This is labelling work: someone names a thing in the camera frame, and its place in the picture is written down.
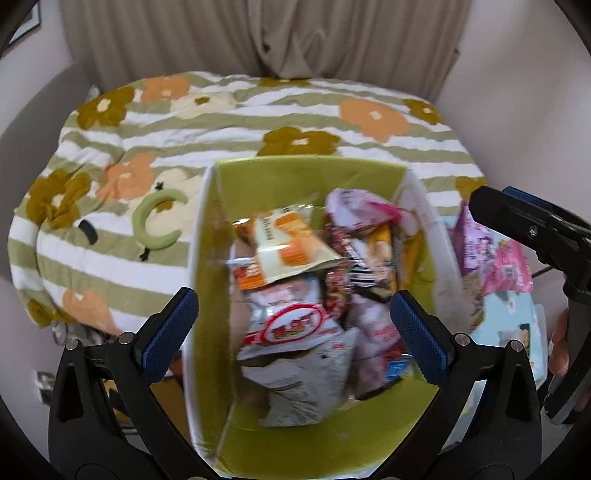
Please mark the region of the right hand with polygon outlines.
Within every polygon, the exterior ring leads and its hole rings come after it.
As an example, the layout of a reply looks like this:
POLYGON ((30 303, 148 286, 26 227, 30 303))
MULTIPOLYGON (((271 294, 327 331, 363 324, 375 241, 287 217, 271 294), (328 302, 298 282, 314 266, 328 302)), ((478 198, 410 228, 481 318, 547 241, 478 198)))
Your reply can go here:
POLYGON ((549 369, 553 375, 564 376, 569 368, 570 355, 566 341, 568 328, 568 310, 565 309, 557 318, 551 335, 552 349, 549 357, 549 369))

